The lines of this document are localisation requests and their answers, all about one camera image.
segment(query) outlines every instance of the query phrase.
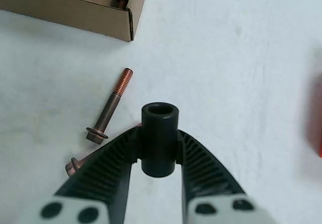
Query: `threaded bolt end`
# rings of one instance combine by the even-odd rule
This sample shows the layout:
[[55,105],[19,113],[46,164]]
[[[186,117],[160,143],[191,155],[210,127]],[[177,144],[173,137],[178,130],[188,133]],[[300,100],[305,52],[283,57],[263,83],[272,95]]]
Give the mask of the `threaded bolt end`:
[[125,89],[129,84],[132,75],[133,75],[133,71],[129,68],[125,68],[113,89],[113,94],[116,94],[119,97],[121,97],[125,92]]

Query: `cardboard box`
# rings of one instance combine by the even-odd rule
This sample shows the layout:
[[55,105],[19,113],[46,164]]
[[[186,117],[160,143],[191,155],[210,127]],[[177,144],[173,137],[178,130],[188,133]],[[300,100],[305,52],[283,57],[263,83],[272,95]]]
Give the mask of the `cardboard box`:
[[132,41],[144,0],[0,0],[0,9]]

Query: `white table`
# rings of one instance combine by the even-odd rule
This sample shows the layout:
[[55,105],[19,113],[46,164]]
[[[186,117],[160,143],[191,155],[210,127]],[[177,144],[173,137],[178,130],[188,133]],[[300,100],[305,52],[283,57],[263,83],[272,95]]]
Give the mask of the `white table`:
[[[321,221],[321,0],[146,0],[131,43],[0,11],[0,62],[1,223],[96,148],[85,128],[124,67],[111,139],[144,104],[173,103],[180,129],[279,223]],[[180,171],[153,179],[135,165],[125,223],[181,223]]]

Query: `bolt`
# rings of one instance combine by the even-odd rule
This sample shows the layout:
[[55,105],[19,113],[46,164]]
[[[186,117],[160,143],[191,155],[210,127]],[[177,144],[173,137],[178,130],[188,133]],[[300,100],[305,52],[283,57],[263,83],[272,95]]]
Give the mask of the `bolt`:
[[109,124],[111,117],[120,102],[120,99],[129,84],[131,77],[133,75],[133,71],[129,68],[125,68],[122,72],[122,75],[120,76],[119,80],[117,81],[114,90],[107,101],[99,119],[97,120],[95,126],[93,128],[87,127],[86,130],[88,131],[88,134],[86,136],[86,139],[101,144],[103,142],[103,139],[108,138],[104,131]]
[[[140,127],[141,123],[138,123],[134,127]],[[91,157],[93,157],[95,154],[97,154],[102,148],[99,148],[98,150],[95,150],[90,155],[87,155],[85,158],[78,161],[76,158],[71,158],[70,162],[65,166],[66,172],[69,177],[71,177],[75,172],[80,169],[87,160],[89,160]]]
[[118,1],[118,7],[120,9],[125,9],[126,5],[127,5],[127,0],[119,0]]

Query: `black cylindrical spacer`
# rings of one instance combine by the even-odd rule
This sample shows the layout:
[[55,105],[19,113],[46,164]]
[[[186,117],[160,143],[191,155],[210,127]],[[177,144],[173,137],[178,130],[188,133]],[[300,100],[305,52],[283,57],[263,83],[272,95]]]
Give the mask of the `black cylindrical spacer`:
[[165,177],[175,169],[179,110],[168,103],[142,108],[142,170],[152,177]]

